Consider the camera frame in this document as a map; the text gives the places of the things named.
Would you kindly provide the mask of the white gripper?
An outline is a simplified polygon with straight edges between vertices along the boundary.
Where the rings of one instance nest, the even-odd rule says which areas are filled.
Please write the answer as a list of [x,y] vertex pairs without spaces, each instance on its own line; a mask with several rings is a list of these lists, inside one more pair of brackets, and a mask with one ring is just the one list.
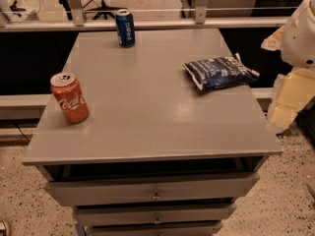
[[282,59],[294,67],[287,75],[278,74],[267,113],[268,129],[281,134],[315,97],[315,0],[303,0],[261,47],[280,50]]

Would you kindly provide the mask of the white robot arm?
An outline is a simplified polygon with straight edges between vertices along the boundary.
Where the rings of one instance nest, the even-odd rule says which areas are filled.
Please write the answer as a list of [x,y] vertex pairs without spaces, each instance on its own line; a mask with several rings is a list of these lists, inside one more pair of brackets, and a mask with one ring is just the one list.
[[315,0],[303,0],[284,26],[265,38],[261,47],[281,52],[292,67],[278,74],[268,109],[268,129],[280,134],[315,97]]

